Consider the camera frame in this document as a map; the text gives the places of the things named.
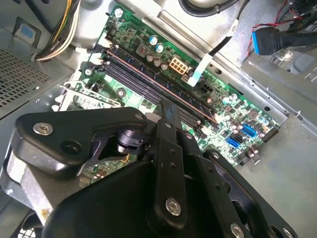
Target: sata port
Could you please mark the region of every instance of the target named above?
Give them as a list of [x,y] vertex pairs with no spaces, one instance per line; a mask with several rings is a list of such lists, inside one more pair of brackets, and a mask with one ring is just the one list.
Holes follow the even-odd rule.
[[257,132],[248,125],[243,125],[242,131],[252,138],[257,135]]

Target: white wire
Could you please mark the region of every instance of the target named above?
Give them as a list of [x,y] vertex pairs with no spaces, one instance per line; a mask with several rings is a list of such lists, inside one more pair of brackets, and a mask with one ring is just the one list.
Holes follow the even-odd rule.
[[44,58],[37,59],[37,61],[44,61],[44,60],[49,60],[51,58],[54,58],[54,57],[58,56],[59,54],[61,54],[63,51],[65,51],[67,49],[67,47],[70,45],[71,41],[73,40],[73,38],[75,36],[75,32],[76,32],[76,28],[77,28],[77,24],[78,24],[80,2],[81,2],[81,0],[79,0],[79,2],[78,2],[78,6],[77,6],[77,9],[75,11],[75,16],[74,16],[74,19],[72,21],[71,29],[69,31],[69,34],[68,34],[65,42],[56,51],[54,51],[53,53],[51,53],[50,55],[48,55]]

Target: surface-mount component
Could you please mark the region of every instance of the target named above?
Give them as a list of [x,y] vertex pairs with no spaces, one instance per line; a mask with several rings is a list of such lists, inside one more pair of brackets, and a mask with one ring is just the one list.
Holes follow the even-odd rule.
[[139,56],[144,58],[147,55],[148,51],[149,51],[149,49],[145,45],[140,44],[139,47],[136,50],[136,53]]
[[171,60],[169,66],[181,75],[183,75],[188,70],[188,66],[177,57],[174,57]]

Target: black connector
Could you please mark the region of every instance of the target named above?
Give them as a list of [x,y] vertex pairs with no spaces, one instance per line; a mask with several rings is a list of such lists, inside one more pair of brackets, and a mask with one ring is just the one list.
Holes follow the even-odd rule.
[[252,37],[254,50],[261,56],[272,55],[283,48],[317,44],[317,32],[290,33],[274,27],[261,28],[253,32]]
[[278,130],[276,128],[273,128],[265,135],[265,137],[262,138],[262,141],[267,143],[269,140],[271,140],[277,134],[278,134]]

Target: yellow wire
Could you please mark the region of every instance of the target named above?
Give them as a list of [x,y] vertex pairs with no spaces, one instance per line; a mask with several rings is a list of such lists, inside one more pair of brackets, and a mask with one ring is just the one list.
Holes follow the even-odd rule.
[[63,20],[62,20],[62,22],[61,22],[61,24],[60,24],[60,26],[59,26],[58,32],[57,32],[56,36],[54,37],[54,41],[57,39],[57,37],[58,37],[59,34],[60,34],[60,31],[61,31],[62,28],[63,28],[63,25],[64,25],[64,23],[65,23],[65,19],[66,19],[68,10],[70,9],[70,6],[71,6],[71,2],[72,2],[72,0],[67,0],[67,5],[66,5],[66,10],[65,10],[65,13],[64,13],[64,17],[63,17]]

